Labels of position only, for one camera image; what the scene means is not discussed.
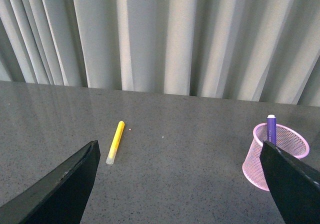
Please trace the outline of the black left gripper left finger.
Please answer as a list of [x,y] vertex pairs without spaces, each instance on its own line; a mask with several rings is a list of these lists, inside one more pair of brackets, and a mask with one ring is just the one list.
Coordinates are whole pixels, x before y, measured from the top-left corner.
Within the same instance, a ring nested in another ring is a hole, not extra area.
[[92,192],[100,147],[91,141],[0,208],[2,224],[79,224]]

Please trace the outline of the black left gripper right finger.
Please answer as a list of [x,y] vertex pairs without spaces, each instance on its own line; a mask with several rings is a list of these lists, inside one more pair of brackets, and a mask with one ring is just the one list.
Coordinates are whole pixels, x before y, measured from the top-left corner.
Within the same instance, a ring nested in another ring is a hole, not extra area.
[[260,154],[263,174],[286,224],[320,222],[320,172],[269,141]]

